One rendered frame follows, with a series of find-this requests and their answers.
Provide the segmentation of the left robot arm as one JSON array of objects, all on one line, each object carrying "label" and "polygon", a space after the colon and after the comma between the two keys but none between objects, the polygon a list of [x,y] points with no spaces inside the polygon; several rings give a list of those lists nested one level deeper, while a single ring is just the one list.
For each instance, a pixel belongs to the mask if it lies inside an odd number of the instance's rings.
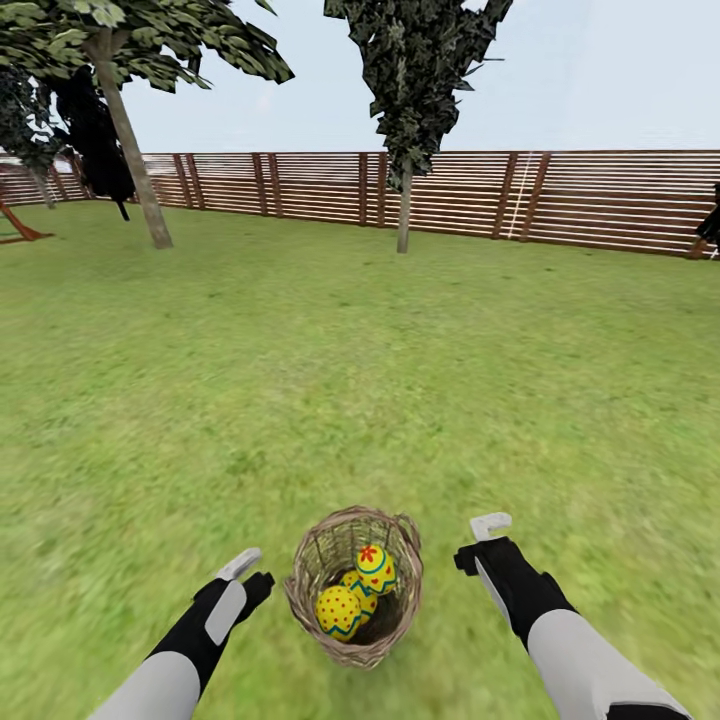
[{"label": "left robot arm", "polygon": [[262,558],[248,548],[218,572],[220,581],[198,596],[194,606],[140,664],[134,674],[88,720],[190,720],[230,639],[271,595],[271,572],[238,577]]}]

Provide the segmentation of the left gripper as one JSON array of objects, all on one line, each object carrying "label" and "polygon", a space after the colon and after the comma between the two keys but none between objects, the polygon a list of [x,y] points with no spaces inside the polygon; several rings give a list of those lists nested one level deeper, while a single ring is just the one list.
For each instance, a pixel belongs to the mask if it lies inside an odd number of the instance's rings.
[{"label": "left gripper", "polygon": [[243,583],[243,587],[247,591],[247,604],[245,610],[240,619],[239,623],[242,623],[247,619],[251,613],[271,595],[271,587],[275,584],[271,572],[266,575],[262,575],[258,572],[250,579]]}]

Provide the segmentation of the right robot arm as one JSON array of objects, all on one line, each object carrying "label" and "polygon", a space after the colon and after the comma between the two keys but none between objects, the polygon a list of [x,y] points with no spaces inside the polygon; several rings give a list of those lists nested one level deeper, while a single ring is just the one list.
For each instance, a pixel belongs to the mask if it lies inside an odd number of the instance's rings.
[{"label": "right robot arm", "polygon": [[560,720],[695,720],[575,611],[548,571],[537,573],[508,536],[489,538],[512,526],[504,513],[472,518],[477,544],[461,547],[454,560],[468,576],[480,575]]}]

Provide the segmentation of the wicker basket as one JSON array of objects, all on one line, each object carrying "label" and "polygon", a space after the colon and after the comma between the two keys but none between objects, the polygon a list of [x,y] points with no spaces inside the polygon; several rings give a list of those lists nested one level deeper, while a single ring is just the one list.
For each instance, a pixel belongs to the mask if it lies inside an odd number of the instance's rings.
[{"label": "wicker basket", "polygon": [[[333,663],[369,671],[388,657],[419,613],[423,599],[422,537],[416,522],[405,512],[392,516],[379,508],[354,505],[329,513],[300,540],[284,590],[293,618]],[[400,519],[410,524],[411,538]],[[358,635],[346,644],[335,644],[334,638],[326,638],[320,631],[316,598],[325,588],[340,585],[345,573],[355,570],[358,552],[373,544],[382,545],[394,557],[398,582],[387,594],[389,605],[379,597],[371,618],[363,626],[358,620]]]}]

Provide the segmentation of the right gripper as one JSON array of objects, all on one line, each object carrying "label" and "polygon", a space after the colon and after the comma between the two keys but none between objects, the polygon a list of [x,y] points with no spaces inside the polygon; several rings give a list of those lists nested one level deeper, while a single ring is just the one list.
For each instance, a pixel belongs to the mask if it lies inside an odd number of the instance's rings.
[{"label": "right gripper", "polygon": [[481,547],[481,542],[474,545],[461,547],[459,549],[459,553],[454,556],[457,569],[464,569],[465,573],[468,576],[479,575],[475,564],[475,555],[479,552],[479,549]]}]

